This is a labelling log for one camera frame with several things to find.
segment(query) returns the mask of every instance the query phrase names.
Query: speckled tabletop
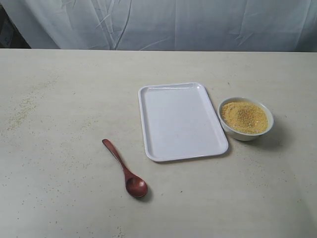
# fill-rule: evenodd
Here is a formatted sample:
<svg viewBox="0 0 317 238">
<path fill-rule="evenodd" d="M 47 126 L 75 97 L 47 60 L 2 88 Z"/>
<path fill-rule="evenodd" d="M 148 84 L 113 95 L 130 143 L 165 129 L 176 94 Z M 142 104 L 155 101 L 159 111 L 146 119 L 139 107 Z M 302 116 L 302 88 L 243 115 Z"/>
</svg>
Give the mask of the speckled tabletop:
<svg viewBox="0 0 317 238">
<path fill-rule="evenodd" d="M 0 50 L 1 238 L 317 237 L 317 54 Z M 157 164 L 138 90 L 197 81 L 274 114 L 226 154 Z M 124 188 L 110 139 L 150 186 Z"/>
</svg>

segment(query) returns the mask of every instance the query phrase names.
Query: white table surface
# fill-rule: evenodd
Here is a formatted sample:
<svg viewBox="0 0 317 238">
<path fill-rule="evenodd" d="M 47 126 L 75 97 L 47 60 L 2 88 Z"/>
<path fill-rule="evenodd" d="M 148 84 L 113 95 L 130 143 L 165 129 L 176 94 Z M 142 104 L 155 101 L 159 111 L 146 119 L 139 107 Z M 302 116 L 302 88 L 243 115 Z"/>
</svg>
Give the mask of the white table surface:
<svg viewBox="0 0 317 238">
<path fill-rule="evenodd" d="M 317 54 L 0 50 L 1 238 L 317 237 Z M 197 81 L 274 114 L 214 158 L 145 155 L 138 90 Z M 151 187 L 124 188 L 110 139 Z"/>
</svg>

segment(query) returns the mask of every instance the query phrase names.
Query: white tray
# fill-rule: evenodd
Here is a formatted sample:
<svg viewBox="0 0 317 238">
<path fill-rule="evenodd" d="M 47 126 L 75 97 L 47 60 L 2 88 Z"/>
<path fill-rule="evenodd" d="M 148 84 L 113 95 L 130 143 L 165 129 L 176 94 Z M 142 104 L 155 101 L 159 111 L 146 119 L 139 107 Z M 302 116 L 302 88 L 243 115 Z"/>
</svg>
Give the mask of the white tray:
<svg viewBox="0 0 317 238">
<path fill-rule="evenodd" d="M 139 90 L 147 156 L 156 162 L 219 155 L 228 149 L 204 86 L 182 83 Z"/>
</svg>

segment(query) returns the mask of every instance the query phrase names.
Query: wooden spoon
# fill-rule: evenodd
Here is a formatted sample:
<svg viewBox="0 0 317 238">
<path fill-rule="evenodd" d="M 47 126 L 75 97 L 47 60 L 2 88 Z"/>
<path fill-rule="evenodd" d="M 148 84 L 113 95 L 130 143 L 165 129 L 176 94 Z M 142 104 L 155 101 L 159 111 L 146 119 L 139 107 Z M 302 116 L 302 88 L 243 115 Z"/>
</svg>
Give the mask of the wooden spoon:
<svg viewBox="0 0 317 238">
<path fill-rule="evenodd" d="M 120 163 L 125 178 L 125 189 L 128 191 L 128 193 L 133 197 L 145 196 L 148 192 L 148 186 L 144 182 L 144 180 L 136 176 L 135 174 L 131 173 L 130 170 L 128 170 L 124 162 L 121 160 L 119 153 L 109 140 L 103 139 L 103 144 Z"/>
</svg>

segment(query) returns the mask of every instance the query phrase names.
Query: bowl rim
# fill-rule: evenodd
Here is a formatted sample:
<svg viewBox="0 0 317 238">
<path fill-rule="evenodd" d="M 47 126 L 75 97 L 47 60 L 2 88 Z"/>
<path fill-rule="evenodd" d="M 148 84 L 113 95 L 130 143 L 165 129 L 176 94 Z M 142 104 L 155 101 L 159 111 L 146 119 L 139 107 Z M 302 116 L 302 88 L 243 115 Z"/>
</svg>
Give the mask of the bowl rim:
<svg viewBox="0 0 317 238">
<path fill-rule="evenodd" d="M 249 100 L 251 102 L 254 102 L 254 103 L 257 103 L 259 104 L 262 108 L 265 108 L 267 111 L 265 111 L 265 114 L 266 114 L 266 117 L 268 117 L 268 115 L 272 118 L 272 123 L 271 125 L 269 125 L 267 127 L 267 129 L 261 133 L 257 133 L 257 134 L 246 134 L 246 133 L 243 133 L 243 132 L 239 132 L 235 129 L 233 129 L 232 127 L 230 127 L 223 119 L 222 119 L 222 116 L 221 116 L 221 113 L 220 113 L 220 110 L 222 109 L 222 107 L 226 104 L 227 101 L 229 100 L 232 100 L 232 102 L 234 102 L 235 99 L 242 99 L 242 100 Z M 233 132 L 237 133 L 237 134 L 240 134 L 240 135 L 247 135 L 247 136 L 260 136 L 260 135 L 264 135 L 265 133 L 269 132 L 272 127 L 273 127 L 273 124 L 274 124 L 274 117 L 273 117 L 273 114 L 272 112 L 265 106 L 263 105 L 261 102 L 259 102 L 258 100 L 255 100 L 255 99 L 252 99 L 252 98 L 248 98 L 248 97 L 230 97 L 230 98 L 226 98 L 224 100 L 222 100 L 218 106 L 218 109 L 217 109 L 217 113 L 218 113 L 218 117 L 219 117 L 219 120 L 224 123 L 227 127 L 230 128 L 230 130 L 232 130 Z"/>
</svg>

